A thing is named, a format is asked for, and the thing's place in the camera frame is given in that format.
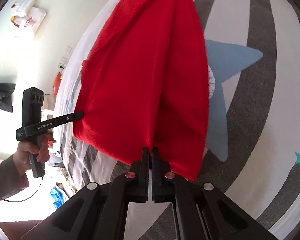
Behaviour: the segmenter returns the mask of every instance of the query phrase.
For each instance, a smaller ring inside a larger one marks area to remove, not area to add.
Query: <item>black cable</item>
[[[42,176],[42,179],[41,179],[40,185],[39,185],[38,189],[36,190],[36,192],[35,192],[35,193],[33,193],[33,194],[30,196],[30,197],[28,197],[28,198],[26,198],[26,199],[24,199],[24,200],[19,200],[19,201],[11,201],[11,200],[7,200],[7,199],[4,199],[4,198],[1,198],[1,200],[3,200],[3,201],[6,201],[6,202],[10,202],[10,203],[19,203],[19,202],[26,201],[26,200],[28,200],[28,199],[32,198],[32,197],[34,196],[34,194],[36,194],[36,193],[38,192],[38,190],[39,190],[39,188],[40,188],[40,186],[41,186],[41,184],[42,184],[42,181],[43,181],[43,176]]]

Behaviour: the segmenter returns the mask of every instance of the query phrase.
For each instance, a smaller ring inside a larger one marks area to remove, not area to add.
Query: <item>light switch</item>
[[[65,57],[61,57],[59,63],[64,65],[66,63],[66,60],[67,59]]]
[[[70,54],[70,52],[71,52],[71,47],[69,47],[69,46],[66,46],[66,50],[65,50],[65,52],[67,52],[67,53],[69,53]]]

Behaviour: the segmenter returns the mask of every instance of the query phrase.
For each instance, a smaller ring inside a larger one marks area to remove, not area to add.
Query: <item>red cloth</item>
[[[193,0],[121,0],[84,61],[75,137],[124,163],[159,148],[195,180],[208,126],[208,69]]]

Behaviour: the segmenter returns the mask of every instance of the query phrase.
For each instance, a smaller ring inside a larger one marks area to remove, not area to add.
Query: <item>hand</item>
[[[19,142],[18,149],[13,155],[13,162],[20,176],[30,169],[29,153],[37,154],[39,163],[45,163],[50,159],[48,147],[48,137],[46,135],[42,139],[40,149],[29,141]]]

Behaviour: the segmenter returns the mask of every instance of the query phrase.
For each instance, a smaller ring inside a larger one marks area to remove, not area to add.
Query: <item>hanging clothes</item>
[[[0,83],[0,109],[12,113],[11,95],[16,84]]]

